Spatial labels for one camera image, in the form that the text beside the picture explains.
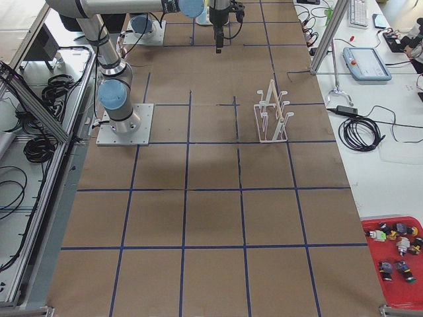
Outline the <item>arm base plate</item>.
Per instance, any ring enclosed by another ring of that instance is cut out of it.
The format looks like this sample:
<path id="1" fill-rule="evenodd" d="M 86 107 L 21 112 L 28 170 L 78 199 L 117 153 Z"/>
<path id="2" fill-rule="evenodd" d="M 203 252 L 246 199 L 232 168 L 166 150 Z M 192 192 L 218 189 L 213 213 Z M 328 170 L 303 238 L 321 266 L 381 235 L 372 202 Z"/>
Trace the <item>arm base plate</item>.
<path id="1" fill-rule="evenodd" d="M 96 144 L 98 146 L 148 146 L 153 120 L 154 104 L 132 104 L 132 115 L 125 121 L 110 119 L 105 110 L 99 128 Z"/>
<path id="2" fill-rule="evenodd" d="M 137 43 L 141 46 L 162 46 L 165 38 L 166 21 L 163 21 L 161 25 L 156 20 L 152 21 L 152 27 L 148 28 L 144 35 L 142 35 L 142 29 L 139 33 L 134 32 L 132 24 L 129 22 L 126 33 L 123 39 L 123 45 L 134 45 Z"/>

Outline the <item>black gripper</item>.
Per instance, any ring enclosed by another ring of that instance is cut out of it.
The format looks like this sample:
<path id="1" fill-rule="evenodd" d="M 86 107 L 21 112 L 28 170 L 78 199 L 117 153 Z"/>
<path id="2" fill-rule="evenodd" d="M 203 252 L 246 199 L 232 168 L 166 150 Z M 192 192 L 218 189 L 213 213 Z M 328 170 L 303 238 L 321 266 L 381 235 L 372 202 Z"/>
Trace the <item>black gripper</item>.
<path id="1" fill-rule="evenodd" d="M 215 52 L 221 53 L 223 48 L 223 26 L 229 21 L 229 14 L 234 13 L 237 22 L 242 23 L 245 6 L 239 1 L 209 0 L 210 22 L 214 28 Z"/>

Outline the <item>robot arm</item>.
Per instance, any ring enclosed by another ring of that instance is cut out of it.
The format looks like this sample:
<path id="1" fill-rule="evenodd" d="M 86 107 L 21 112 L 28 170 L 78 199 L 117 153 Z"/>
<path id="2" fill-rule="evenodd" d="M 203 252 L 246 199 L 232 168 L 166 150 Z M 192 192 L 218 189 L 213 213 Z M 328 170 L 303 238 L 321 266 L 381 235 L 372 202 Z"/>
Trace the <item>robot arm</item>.
<path id="1" fill-rule="evenodd" d="M 132 68 L 113 46 L 102 14 L 164 14 L 182 12 L 189 18 L 204 10 L 203 1 L 48 1 L 59 14 L 77 20 L 88 43 L 98 50 L 101 73 L 106 77 L 97 92 L 109 116 L 111 130 L 118 134 L 139 129 L 141 118 L 130 101 Z"/>

